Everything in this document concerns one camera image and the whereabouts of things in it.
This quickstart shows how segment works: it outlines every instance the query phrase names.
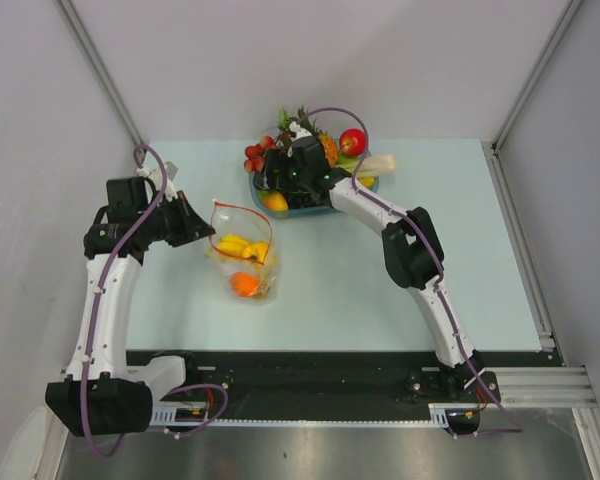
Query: clear plastic bag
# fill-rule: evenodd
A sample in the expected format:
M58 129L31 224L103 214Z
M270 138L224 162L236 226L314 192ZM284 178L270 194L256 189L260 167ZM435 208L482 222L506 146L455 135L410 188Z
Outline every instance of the clear plastic bag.
M273 228L261 213L214 201L209 237L211 257L231 292L241 298L262 300L273 293L280 260Z

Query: banana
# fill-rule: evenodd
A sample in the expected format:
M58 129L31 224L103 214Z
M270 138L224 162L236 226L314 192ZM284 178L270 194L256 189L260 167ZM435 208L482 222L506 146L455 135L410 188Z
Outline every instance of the banana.
M251 245L250 242L247 242L244 238L238 236L238 235L223 235L222 236L222 242L235 242L235 243L241 243L242 245L244 245L245 247L248 247L249 245Z
M226 253L227 255L234 255L236 257L241 257L244 256L243 255L243 251L245 250L245 247L242 243L238 243L238 242L229 242L229 241L221 241L218 245L216 245L216 248L218 250L220 250L222 253Z
M269 251L269 244L266 242L256 242L242 251L242 258L255 258L260 263L264 263L264 259Z
M365 188L373 187L373 184L376 183L376 179L374 177L362 177L359 178L358 181Z

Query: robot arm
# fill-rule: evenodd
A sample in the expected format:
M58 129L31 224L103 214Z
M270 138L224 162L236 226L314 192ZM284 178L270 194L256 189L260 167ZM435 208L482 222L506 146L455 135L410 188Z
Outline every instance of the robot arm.
M166 181L165 197L124 243L113 259L100 290L98 281L120 239L148 210L146 183L161 183L158 171L140 169L139 176L109 180L108 205L102 207L84 237L87 292L80 334L62 382L47 385L47 405L76 436L84 434L80 385L88 365L87 401L93 435L142 432L151 420L153 404L185 380L181 357L159 357L135 373L127 370L126 338L131 297L140 276L144 253L156 241L178 247L205 238L214 230L189 205L184 193ZM91 352L86 352L94 299L100 294Z
M448 313L441 299L445 299L448 308L452 309L444 279L441 279L435 269L428 251L415 232L400 216L390 212L400 212L408 216L426 235L440 261L444 254L438 241L429 214L423 208L407 211L402 207L385 202L375 193L366 190L364 195L358 192L364 187L356 180L356 187L351 178L342 171L329 174L331 178L341 176L329 189L329 201L335 210L347 213L373 230L382 238L385 255L385 267L392 280L400 287L406 288L420 308L433 337L436 356L440 363L455 369L465 363L459 351L458 340L462 342L464 351L469 357L475 353L471 341L467 338L460 325L458 333L454 332L449 321ZM390 211L379 206L385 203ZM471 383L472 377L465 380L465 387Z
M444 252L429 214L421 207L407 211L393 205L359 182L352 182L348 172L331 168L318 139L307 135L306 130L302 132L304 129L294 123L291 125L296 133L291 145L292 157L287 158L275 150L269 150L265 168L254 178L254 185L256 188L267 188L275 184L289 191L298 188L308 190L314 199L351 215L380 236L389 276L415 299L431 332L435 353L443 368L453 373L463 389L468 388L475 378L467 359L480 375L484 367L479 353L459 322L454 320L444 279L438 271L438 265L444 260ZM436 259L432 258L417 233L424 235Z

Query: light blue table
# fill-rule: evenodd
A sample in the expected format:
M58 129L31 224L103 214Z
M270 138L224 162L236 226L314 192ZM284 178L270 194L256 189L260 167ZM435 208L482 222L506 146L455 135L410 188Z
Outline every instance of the light blue table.
M211 218L212 199L253 207L245 142L157 142L179 167L175 184ZM445 250L448 289L481 350L540 343L477 140L372 142L398 169L379 194L422 206ZM282 274L277 298L245 303L226 290L206 240L153 245L134 295L128 349L422 351L433 344L412 298L389 279L380 239L344 214L272 220Z

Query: aluminum frame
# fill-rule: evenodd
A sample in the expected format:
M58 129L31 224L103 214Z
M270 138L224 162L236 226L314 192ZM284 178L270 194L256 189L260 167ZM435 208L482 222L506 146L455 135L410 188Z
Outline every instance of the aluminum frame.
M88 30L82 21L72 0L56 0L59 11L84 54L103 93L120 119L127 135L134 144L143 143L142 136L129 113L106 65L104 64ZM529 254L520 220L511 198L506 177L498 158L502 145L508 138L511 128L528 104L542 74L550 64L557 48L573 24L584 0L570 0L559 21L545 44L538 60L509 112L502 128L494 139L492 149L487 150L487 161L492 172L494 186L505 216L512 243L521 265L521 276L525 281L530 303L535 306L537 327L544 348L552 348L551 321L538 282L536 269ZM580 437L587 454L594 478L600 479L600 411L584 369L495 369L503 382L503 401L511 408L524 408L525 405L545 405L546 408L571 405L578 422ZM53 479L56 477L60 458L66 444L67 431L57 418L51 423L47 443L43 452L36 478Z

